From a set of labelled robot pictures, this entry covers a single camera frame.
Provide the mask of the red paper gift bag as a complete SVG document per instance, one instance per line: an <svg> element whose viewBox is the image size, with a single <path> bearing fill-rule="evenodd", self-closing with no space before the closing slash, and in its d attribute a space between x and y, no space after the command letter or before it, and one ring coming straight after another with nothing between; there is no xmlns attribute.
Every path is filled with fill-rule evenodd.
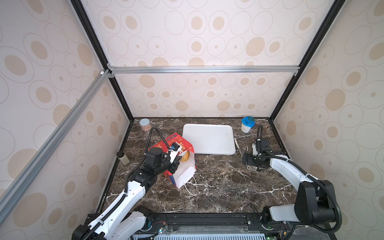
<svg viewBox="0 0 384 240"><path fill-rule="evenodd" d="M174 133L166 138L166 141L170 147L177 144L181 148L176 155L176 159L173 162L175 170L165 170L164 175L166 178L178 189L185 186L185 184L191 180L196 171L195 150L193 145L184 139L178 133Z"/></svg>

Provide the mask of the round fake bread bun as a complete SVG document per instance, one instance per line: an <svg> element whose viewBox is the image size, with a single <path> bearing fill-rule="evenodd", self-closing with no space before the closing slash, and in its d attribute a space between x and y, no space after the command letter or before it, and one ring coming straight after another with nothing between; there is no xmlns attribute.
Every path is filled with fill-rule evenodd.
<svg viewBox="0 0 384 240"><path fill-rule="evenodd" d="M190 151L185 151L184 154L182 155L182 158L180 159L180 162L187 162L190 158Z"/></svg>

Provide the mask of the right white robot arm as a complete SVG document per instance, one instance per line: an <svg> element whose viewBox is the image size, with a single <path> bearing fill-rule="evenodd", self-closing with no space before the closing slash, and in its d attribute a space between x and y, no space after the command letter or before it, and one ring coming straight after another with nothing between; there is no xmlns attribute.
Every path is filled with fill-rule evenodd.
<svg viewBox="0 0 384 240"><path fill-rule="evenodd" d="M241 152L243 165L274 169L297 191L294 204L263 209L260 218L263 228L266 229L269 223L280 222L311 226L326 234L336 233L342 226L343 217L333 184L307 173L283 152L274 151L262 133L263 126L259 126L252 153Z"/></svg>

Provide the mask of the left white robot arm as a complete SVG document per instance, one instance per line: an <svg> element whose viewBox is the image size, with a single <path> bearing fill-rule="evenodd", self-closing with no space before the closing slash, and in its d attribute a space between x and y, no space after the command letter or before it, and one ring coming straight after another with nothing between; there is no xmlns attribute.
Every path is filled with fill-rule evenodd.
<svg viewBox="0 0 384 240"><path fill-rule="evenodd" d="M142 161L127 176L125 188L113 203L88 225L78 226L73 240L127 240L141 230L149 221L149 210L136 210L132 207L156 183L158 175L165 171L174 173L179 164L182 147L173 143L164 152L153 147L147 150Z"/></svg>

